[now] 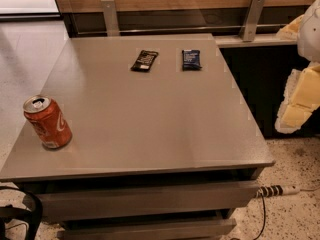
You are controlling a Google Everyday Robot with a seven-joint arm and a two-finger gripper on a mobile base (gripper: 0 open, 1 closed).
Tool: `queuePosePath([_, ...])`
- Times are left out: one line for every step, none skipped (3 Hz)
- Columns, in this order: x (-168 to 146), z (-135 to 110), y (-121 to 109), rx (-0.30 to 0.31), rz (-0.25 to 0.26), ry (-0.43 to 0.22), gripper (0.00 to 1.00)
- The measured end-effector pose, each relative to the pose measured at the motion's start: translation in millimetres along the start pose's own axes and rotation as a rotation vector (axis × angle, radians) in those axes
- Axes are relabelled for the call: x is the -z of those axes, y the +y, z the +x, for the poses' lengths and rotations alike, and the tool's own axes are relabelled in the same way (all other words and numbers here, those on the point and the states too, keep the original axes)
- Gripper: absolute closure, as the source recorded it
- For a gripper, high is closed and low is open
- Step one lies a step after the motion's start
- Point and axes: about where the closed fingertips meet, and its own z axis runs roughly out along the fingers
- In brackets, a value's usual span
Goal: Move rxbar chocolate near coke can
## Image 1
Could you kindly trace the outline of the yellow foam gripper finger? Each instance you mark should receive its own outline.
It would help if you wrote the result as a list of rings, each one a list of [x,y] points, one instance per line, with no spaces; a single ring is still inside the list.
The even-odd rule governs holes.
[[[296,40],[299,32],[299,27],[302,21],[303,15],[298,16],[289,24],[281,28],[277,33],[276,37],[285,40]]]
[[[320,64],[311,62],[302,71],[293,69],[283,96],[275,129],[279,133],[291,134],[299,130],[320,107]]]

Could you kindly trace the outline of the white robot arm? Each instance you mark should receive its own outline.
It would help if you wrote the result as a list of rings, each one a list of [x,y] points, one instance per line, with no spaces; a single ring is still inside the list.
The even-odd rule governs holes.
[[[276,131],[291,134],[320,107],[320,0],[315,0],[303,15],[281,28],[276,36],[296,40],[298,54],[309,61],[302,71],[291,71],[277,112]]]

